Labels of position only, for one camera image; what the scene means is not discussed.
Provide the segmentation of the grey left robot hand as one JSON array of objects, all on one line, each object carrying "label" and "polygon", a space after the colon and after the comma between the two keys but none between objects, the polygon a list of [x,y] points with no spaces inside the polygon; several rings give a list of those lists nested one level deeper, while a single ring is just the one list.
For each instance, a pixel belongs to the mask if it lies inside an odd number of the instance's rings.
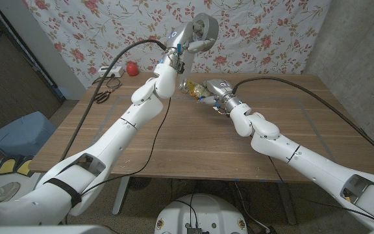
[{"label": "grey left robot hand", "polygon": [[218,37],[218,23],[204,20],[183,23],[170,33],[166,42],[167,48],[180,48],[181,52],[198,53],[208,51]]}]

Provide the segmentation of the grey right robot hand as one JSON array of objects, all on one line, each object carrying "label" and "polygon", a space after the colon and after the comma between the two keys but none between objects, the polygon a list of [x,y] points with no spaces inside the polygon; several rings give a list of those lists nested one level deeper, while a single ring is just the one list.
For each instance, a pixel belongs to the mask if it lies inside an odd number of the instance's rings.
[{"label": "grey right robot hand", "polygon": [[216,103],[221,103],[224,105],[224,109],[227,112],[230,112],[233,108],[242,103],[239,98],[232,93],[233,87],[226,80],[207,80],[203,82],[203,86],[210,93],[199,100],[201,103],[213,106],[215,106]]}]

